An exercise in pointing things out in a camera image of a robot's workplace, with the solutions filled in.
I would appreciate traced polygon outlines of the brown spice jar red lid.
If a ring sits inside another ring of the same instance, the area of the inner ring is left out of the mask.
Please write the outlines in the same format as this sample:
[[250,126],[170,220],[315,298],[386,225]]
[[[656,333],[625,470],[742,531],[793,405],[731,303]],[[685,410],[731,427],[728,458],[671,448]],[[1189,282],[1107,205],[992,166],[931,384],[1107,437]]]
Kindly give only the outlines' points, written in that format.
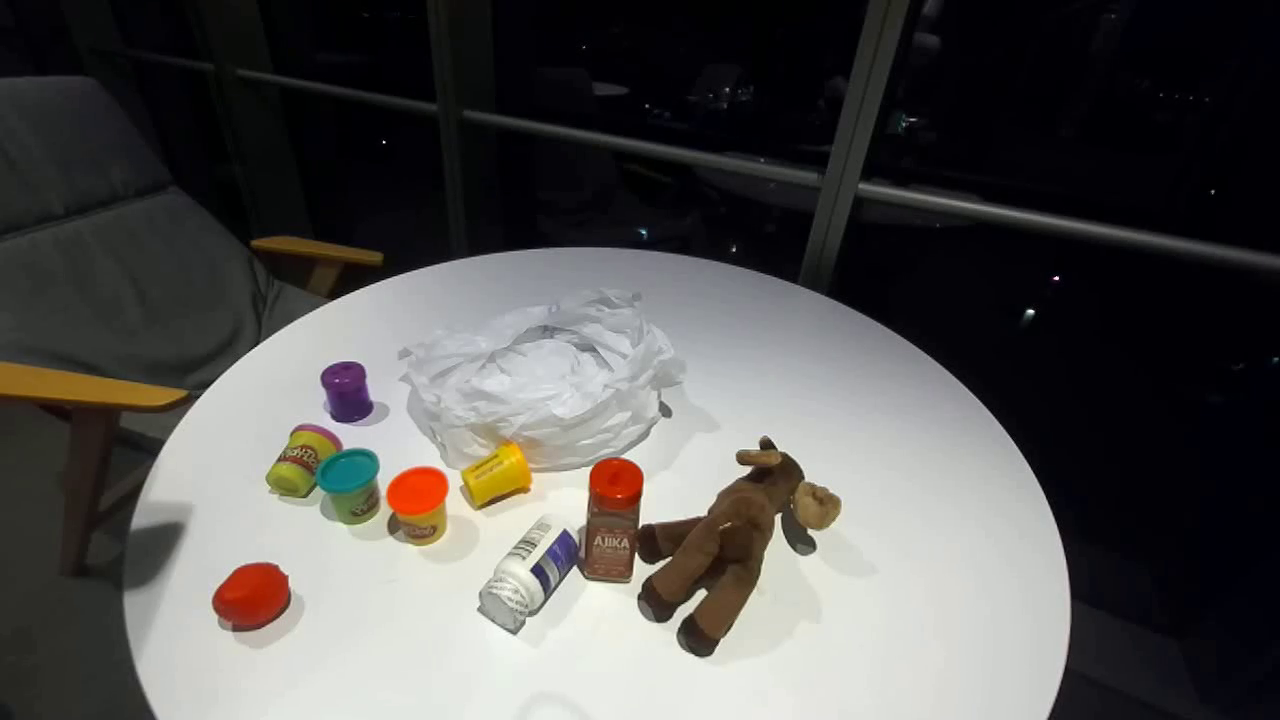
[[644,474],[610,458],[588,474],[588,524],[580,571],[601,583],[628,583],[636,561],[636,524],[644,502]]

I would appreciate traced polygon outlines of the red round lid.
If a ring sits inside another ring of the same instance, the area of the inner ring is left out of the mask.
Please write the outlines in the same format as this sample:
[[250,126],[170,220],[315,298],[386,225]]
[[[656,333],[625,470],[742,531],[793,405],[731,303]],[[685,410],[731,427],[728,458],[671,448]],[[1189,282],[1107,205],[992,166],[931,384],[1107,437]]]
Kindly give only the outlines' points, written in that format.
[[233,632],[255,632],[273,625],[289,603],[293,603],[293,583],[280,564],[241,564],[213,594],[213,614]]

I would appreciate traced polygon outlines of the purple play-doh tub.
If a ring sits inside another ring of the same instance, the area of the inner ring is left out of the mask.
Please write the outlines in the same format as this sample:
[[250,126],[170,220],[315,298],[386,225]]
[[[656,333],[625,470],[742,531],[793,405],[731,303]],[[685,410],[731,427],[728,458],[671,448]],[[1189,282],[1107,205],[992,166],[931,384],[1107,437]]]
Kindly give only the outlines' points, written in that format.
[[369,374],[359,360],[335,360],[320,374],[327,417],[335,424],[359,424],[372,417]]

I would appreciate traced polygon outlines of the white pill bottle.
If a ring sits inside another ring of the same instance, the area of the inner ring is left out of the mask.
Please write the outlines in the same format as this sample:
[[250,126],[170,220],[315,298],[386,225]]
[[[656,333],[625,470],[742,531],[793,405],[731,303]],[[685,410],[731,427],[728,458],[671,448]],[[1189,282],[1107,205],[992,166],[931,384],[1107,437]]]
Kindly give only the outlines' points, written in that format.
[[561,522],[537,522],[486,580],[479,616],[505,632],[522,632],[576,564],[576,531]]

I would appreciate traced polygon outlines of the brown plush moose toy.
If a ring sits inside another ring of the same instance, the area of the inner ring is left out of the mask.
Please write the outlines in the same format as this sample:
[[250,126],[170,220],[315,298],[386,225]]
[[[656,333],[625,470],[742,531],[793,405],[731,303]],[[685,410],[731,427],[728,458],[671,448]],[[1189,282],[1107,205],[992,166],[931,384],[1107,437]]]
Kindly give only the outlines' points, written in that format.
[[653,575],[636,594],[636,609],[653,625],[669,625],[680,603],[702,603],[680,620],[678,643],[712,657],[742,620],[773,537],[795,556],[818,552],[818,531],[832,530],[845,502],[809,480],[806,470],[773,439],[738,453],[742,477],[715,491],[703,517],[661,522],[636,530],[636,556]]

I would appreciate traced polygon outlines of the orange lid play-doh tub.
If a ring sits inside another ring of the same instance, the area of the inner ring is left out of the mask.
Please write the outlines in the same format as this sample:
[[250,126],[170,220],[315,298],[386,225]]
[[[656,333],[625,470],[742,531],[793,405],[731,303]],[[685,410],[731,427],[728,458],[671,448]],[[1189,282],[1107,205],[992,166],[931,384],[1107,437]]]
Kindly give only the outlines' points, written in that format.
[[438,544],[448,531],[448,477],[439,470],[405,470],[387,484],[393,537]]

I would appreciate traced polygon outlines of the yellow-green play-doh tub pink lid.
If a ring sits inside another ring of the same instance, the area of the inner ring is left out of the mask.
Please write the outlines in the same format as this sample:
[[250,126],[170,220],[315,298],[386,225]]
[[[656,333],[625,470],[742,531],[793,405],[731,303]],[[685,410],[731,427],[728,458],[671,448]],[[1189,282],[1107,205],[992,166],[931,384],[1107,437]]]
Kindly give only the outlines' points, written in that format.
[[339,439],[320,424],[297,424],[278,453],[273,470],[263,474],[263,484],[278,497],[305,502],[315,488],[315,474],[327,458],[339,453]]

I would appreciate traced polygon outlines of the teal lid play-doh tub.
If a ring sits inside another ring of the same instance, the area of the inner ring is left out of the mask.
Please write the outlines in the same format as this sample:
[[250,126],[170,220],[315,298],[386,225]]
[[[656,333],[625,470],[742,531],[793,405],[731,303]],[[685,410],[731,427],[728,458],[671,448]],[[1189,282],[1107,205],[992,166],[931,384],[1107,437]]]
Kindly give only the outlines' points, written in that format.
[[315,474],[315,488],[325,491],[325,509],[339,524],[365,524],[380,509],[380,460],[369,448],[345,448],[327,458]]

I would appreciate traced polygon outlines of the yellow play-doh tub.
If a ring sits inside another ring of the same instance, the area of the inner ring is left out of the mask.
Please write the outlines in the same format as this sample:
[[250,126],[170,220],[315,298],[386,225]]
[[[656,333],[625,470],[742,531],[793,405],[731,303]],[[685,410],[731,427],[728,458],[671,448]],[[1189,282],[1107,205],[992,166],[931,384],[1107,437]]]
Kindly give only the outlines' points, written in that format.
[[465,502],[472,509],[499,504],[533,488],[533,465],[522,443],[499,443],[465,470]]

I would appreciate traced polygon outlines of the metal window railing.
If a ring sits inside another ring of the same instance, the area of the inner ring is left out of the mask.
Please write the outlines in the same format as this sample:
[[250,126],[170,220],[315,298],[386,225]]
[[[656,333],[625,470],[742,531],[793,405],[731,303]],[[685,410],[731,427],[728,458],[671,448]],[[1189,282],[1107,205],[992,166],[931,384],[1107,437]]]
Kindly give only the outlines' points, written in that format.
[[216,59],[190,59],[190,55],[144,51],[144,50],[126,50],[126,59],[181,68],[181,71],[206,71],[206,77],[229,82],[229,84],[261,84],[261,87],[284,87],[284,92],[305,92],[305,95],[352,101],[352,105],[372,105],[372,110],[393,110],[393,111],[412,111],[412,115],[438,115],[438,121],[457,115],[460,126],[476,126],[476,129],[494,129],[494,133],[517,133],[517,138],[533,138],[533,140],[644,157],[644,159],[663,159],[663,166],[680,166],[680,167],[746,175],[758,186],[806,190],[818,198],[818,220],[832,225],[832,232],[818,232],[809,240],[806,273],[812,282],[826,282],[838,269],[838,255],[845,247],[840,225],[848,220],[848,211],[857,205],[886,205],[886,210],[922,211],[922,216],[1041,232],[1041,235],[1058,235],[1058,240],[1107,243],[1107,247],[1153,253],[1153,255],[1171,255],[1171,260],[1192,260],[1192,264],[1260,273],[1260,275],[1280,273],[1277,253],[1229,247],[1229,243],[1210,243],[1210,240],[1189,240],[1189,235],[1161,235],[1161,232],[1141,232],[1141,230],[1119,230],[1119,225],[1071,220],[1071,216],[1054,216],[1054,211],[1032,211],[1032,210],[966,199],[966,198],[929,193],[929,190],[900,190],[900,186],[863,181],[860,159],[871,148],[871,129],[857,110],[848,110],[840,115],[840,133],[838,133],[838,148],[828,157],[828,167],[809,174],[809,167],[773,166],[773,159],[742,159],[742,157],[721,157],[721,154],[702,154],[702,148],[680,148],[680,146],[656,146],[656,140],[574,129],[574,126],[460,110],[457,101],[438,105],[438,101],[387,95],[387,92],[369,92],[369,87],[278,77],[278,71],[261,71],[261,68],[233,68],[233,64],[216,64]]

